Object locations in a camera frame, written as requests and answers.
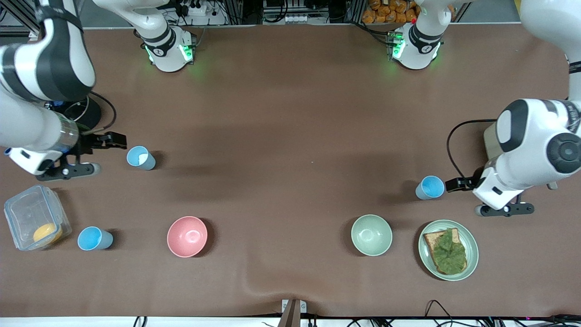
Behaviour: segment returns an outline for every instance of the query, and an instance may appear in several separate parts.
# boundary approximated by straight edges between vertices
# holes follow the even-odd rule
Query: lettuce leaf
[[[466,249],[462,243],[452,242],[452,230],[447,229],[440,236],[433,251],[434,263],[446,275],[455,275],[462,272],[466,262]]]

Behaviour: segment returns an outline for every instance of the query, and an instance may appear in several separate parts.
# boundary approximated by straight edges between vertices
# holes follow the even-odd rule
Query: plastic container
[[[4,215],[17,249],[44,248],[71,233],[59,197],[48,187],[35,185],[4,203]]]

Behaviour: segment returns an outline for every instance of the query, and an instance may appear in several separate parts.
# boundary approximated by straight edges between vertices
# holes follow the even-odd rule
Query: green plate
[[[457,273],[455,275],[445,275],[440,273],[436,269],[436,265],[432,260],[432,256],[430,255],[430,250],[428,248],[428,244],[424,239],[424,234],[439,232],[441,230],[446,230],[448,228],[457,228],[458,234],[460,235],[460,242],[466,248],[466,261],[468,263],[466,269],[461,273]],[[418,242],[418,250],[419,250],[419,257],[422,259],[422,262],[426,266],[426,268],[434,274],[434,276],[441,278],[443,280],[449,280],[451,282],[456,282],[458,280],[463,280],[470,276],[474,270],[476,270],[476,266],[478,265],[478,245],[476,244],[476,240],[472,233],[466,229],[466,227],[460,225],[457,222],[449,221],[446,219],[442,219],[439,221],[434,221],[429,223],[422,233],[419,235],[419,242]]]
[[[392,245],[392,228],[380,216],[359,217],[351,228],[351,241],[359,252],[372,257],[382,255]]]

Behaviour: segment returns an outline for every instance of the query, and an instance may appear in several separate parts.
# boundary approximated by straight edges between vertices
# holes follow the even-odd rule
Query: cup
[[[155,167],[155,158],[145,147],[138,145],[127,153],[127,163],[143,170],[152,170]]]
[[[415,188],[415,195],[420,200],[431,200],[444,194],[444,182],[436,176],[426,176]]]
[[[84,251],[103,250],[111,244],[113,244],[113,235],[95,226],[83,229],[77,239],[78,247]]]

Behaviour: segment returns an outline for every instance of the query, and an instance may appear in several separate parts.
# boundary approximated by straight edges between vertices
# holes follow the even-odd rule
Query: bread slice
[[[440,239],[440,236],[444,235],[445,232],[446,232],[445,230],[441,230],[439,232],[424,234],[424,240],[426,240],[426,244],[428,245],[428,248],[430,249],[430,256],[432,257],[432,260],[434,259],[434,248],[436,247],[438,240]],[[452,242],[460,243],[460,234],[458,234],[457,228],[452,228]],[[462,271],[464,271],[467,266],[468,266],[468,261],[464,262],[464,267],[462,268]],[[437,267],[437,265],[436,265],[436,269],[438,270],[439,273],[443,273],[444,275],[447,275],[445,272],[441,271]]]

